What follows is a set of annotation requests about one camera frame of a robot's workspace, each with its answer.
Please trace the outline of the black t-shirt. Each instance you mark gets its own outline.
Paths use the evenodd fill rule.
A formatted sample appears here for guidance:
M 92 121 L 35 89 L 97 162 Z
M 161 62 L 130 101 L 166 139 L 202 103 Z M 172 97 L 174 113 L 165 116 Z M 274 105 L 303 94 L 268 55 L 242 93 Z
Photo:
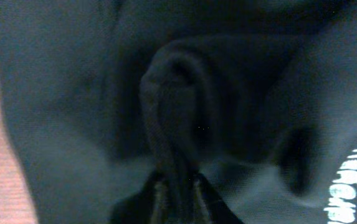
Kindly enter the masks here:
M 153 173 L 246 224 L 357 223 L 357 1 L 0 0 L 1 111 L 40 223 Z

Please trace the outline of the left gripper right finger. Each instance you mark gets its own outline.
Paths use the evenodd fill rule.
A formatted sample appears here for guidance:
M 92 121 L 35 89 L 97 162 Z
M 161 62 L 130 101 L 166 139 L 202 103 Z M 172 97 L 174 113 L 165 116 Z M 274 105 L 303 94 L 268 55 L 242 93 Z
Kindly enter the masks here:
M 244 224 L 200 173 L 194 176 L 193 204 L 195 224 Z

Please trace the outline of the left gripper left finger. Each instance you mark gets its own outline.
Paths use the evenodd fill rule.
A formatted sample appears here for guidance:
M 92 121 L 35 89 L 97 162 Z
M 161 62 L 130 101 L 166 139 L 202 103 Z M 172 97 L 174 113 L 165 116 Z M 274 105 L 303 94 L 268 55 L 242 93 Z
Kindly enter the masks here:
M 169 190 L 165 178 L 153 172 L 135 195 L 114 206 L 111 224 L 164 224 L 169 213 Z

